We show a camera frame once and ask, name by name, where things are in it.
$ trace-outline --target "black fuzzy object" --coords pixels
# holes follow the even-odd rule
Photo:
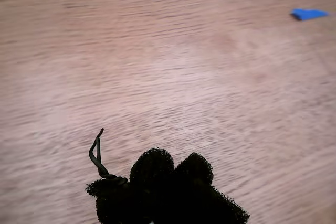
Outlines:
[[[89,156],[103,179],[86,188],[90,196],[97,198],[97,215],[102,224],[247,223],[249,214],[212,186],[212,167],[200,154],[192,153],[174,169],[167,151],[150,149],[133,165],[128,182],[109,174],[101,164],[102,132]],[[93,155],[96,145],[97,158]]]

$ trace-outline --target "wood grain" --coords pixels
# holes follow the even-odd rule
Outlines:
[[[336,223],[334,0],[0,0],[0,223],[97,223],[88,150],[192,151],[254,223]]]

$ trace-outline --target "blue piece of paper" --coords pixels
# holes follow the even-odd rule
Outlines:
[[[313,18],[326,17],[329,14],[323,10],[318,9],[303,9],[303,8],[295,8],[292,10],[291,15],[294,16],[298,20],[309,20]]]

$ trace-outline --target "black pom-pom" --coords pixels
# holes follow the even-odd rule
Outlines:
[[[200,154],[192,153],[182,161],[174,171],[181,179],[200,179],[205,184],[211,184],[214,178],[211,164]]]
[[[152,148],[142,154],[133,165],[130,183],[142,188],[152,188],[164,181],[172,171],[172,156],[165,150]]]

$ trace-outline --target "wooden floor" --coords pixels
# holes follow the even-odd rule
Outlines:
[[[0,223],[98,223],[88,150],[128,176],[192,151],[250,224],[336,223],[335,0],[0,0]]]

